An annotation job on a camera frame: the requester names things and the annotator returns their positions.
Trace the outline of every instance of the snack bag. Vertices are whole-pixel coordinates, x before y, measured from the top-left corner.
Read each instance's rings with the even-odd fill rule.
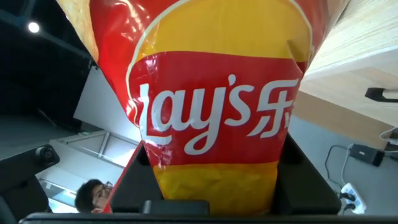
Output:
[[[57,1],[164,197],[267,212],[299,83],[347,0]]]

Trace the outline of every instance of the person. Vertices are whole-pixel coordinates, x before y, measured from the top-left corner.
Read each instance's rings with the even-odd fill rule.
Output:
[[[81,213],[101,213],[113,189],[110,182],[102,183],[98,179],[91,179],[77,191],[75,198],[76,209]]]

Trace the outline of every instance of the lay's chip bag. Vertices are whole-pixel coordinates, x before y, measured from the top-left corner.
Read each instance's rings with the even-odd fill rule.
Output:
[[[299,83],[347,0],[57,1],[164,197],[266,213]]]

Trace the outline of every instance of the plastic wrapper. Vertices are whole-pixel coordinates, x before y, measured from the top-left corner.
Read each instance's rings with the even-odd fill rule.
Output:
[[[266,213],[299,83],[347,1],[58,3],[139,126],[164,197]]]

